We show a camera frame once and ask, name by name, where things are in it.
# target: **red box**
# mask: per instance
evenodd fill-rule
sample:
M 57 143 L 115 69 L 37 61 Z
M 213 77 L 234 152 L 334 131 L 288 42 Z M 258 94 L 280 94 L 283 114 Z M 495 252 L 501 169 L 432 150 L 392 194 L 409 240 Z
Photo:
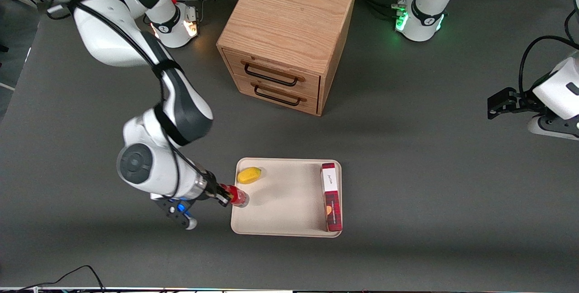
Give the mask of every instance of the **red box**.
M 342 230 L 342 212 L 340 197 L 337 192 L 336 166 L 333 163 L 324 163 L 321 170 L 324 184 L 324 202 L 326 212 L 326 227 L 330 232 Z

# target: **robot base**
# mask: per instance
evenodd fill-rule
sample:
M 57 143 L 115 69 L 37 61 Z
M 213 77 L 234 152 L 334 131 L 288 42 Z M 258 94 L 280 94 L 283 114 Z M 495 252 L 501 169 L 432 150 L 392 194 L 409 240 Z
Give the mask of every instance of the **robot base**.
M 199 34 L 195 7 L 189 7 L 184 3 L 176 3 L 175 6 L 179 8 L 181 18 L 172 30 L 168 33 L 163 33 L 151 25 L 157 39 L 169 48 L 182 47 Z
M 404 8 L 397 8 L 402 12 L 402 15 L 396 20 L 395 30 L 411 41 L 428 41 L 434 36 L 434 33 L 440 29 L 444 15 L 442 15 L 438 21 L 433 20 L 432 25 L 424 26 L 422 22 L 420 22 L 420 19 L 412 13 L 412 9 L 409 8 L 412 1 L 413 0 L 399 0 L 397 6 Z

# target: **drawer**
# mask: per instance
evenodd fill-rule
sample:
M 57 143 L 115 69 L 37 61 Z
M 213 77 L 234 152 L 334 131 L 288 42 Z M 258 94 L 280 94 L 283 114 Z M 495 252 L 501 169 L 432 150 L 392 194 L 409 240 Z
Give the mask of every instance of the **drawer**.
M 234 74 L 258 80 L 274 89 L 291 91 L 296 95 L 318 97 L 320 89 L 319 76 L 277 66 L 271 62 L 226 49 L 223 49 L 223 53 Z
M 244 76 L 234 76 L 234 81 L 241 93 L 264 99 L 265 101 L 317 115 L 318 99 L 307 95 L 296 95 L 287 91 L 281 91 L 268 85 L 259 84 L 257 81 Z

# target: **table surface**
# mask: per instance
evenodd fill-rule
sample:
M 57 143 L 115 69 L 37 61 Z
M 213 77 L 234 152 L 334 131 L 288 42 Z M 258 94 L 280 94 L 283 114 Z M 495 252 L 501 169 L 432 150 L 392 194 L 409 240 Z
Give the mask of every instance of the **table surface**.
M 572 0 L 453 0 L 427 43 L 357 0 L 321 118 L 237 91 L 215 47 L 234 3 L 207 3 L 200 37 L 171 50 L 215 114 L 182 151 L 222 182 L 243 157 L 339 161 L 342 235 L 236 235 L 213 201 L 194 207 L 197 229 L 178 229 L 114 167 L 157 80 L 97 62 L 71 19 L 43 17 L 0 129 L 2 286 L 90 264 L 111 287 L 579 289 L 577 142 L 530 134 L 532 114 L 486 119 L 529 42 L 564 34 Z M 569 52 L 538 45 L 527 85 Z

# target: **black metal handle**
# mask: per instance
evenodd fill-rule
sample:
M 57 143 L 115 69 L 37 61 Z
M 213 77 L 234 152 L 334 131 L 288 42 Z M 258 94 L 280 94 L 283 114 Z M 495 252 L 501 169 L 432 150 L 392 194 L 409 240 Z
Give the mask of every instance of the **black metal handle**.
M 298 101 L 297 101 L 297 102 L 290 102 L 290 101 L 286 101 L 285 99 L 278 99 L 277 97 L 273 97 L 273 96 L 271 96 L 271 95 L 265 95 L 264 93 L 259 93 L 259 92 L 257 91 L 258 89 L 259 89 L 259 85 L 255 85 L 255 88 L 254 88 L 255 95 L 258 95 L 258 96 L 261 96 L 261 97 L 265 97 L 265 99 L 272 99 L 273 101 L 276 101 L 276 102 L 279 102 L 279 103 L 283 103 L 283 104 L 287 104 L 287 105 L 290 105 L 290 106 L 298 106 L 298 104 L 299 104 L 300 101 L 302 100 L 302 99 L 300 99 L 300 98 L 298 97 Z
M 246 74 L 253 76 L 253 77 L 258 77 L 261 79 L 265 79 L 268 81 L 273 81 L 274 83 L 278 83 L 280 85 L 285 85 L 285 86 L 295 86 L 298 83 L 298 78 L 294 78 L 294 81 L 292 81 L 291 83 L 288 83 L 287 81 L 283 81 L 283 80 L 279 80 L 279 79 L 275 79 L 275 78 L 271 78 L 265 75 L 261 75 L 260 73 L 256 73 L 256 72 L 250 72 L 249 70 L 247 70 L 248 68 L 250 68 L 250 64 L 246 63 L 246 68 L 244 68 L 244 70 L 246 71 Z

